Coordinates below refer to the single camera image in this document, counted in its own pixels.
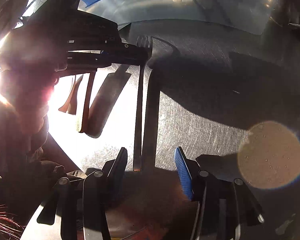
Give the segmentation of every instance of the beige circle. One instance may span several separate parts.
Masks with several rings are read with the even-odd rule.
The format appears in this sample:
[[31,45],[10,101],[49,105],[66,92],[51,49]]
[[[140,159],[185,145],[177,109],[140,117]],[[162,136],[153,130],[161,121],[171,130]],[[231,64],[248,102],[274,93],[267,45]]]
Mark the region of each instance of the beige circle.
[[300,142],[285,126],[267,121],[249,130],[248,143],[238,153],[244,179],[263,189],[287,185],[300,174]]

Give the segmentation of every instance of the screw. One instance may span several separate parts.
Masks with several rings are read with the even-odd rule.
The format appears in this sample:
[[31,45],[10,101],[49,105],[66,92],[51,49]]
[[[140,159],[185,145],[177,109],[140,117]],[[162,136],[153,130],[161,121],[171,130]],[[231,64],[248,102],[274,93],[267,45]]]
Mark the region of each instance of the screw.
[[103,171],[95,171],[95,172],[93,173],[93,175],[94,175],[96,178],[100,178],[100,177],[102,177],[102,175],[103,175]]
[[239,186],[243,185],[242,179],[235,179],[234,183],[237,184],[237,185],[239,185]]
[[60,185],[65,185],[67,183],[68,183],[68,179],[67,178],[61,178],[61,179],[59,179],[59,184]]
[[201,177],[208,177],[209,172],[207,172],[207,171],[199,171],[199,175],[200,175]]

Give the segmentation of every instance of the fork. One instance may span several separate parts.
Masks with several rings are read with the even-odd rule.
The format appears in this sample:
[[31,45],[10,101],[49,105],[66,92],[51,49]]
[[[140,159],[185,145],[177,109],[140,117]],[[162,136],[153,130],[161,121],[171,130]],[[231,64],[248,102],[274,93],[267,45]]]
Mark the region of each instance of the fork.
[[137,112],[136,126],[134,133],[134,151],[133,151],[133,170],[141,171],[141,151],[142,151],[142,100],[143,100],[143,76],[145,66],[152,56],[153,40],[151,36],[139,35],[137,38],[137,47],[145,48],[148,53],[147,60],[140,65],[138,96],[137,96]]

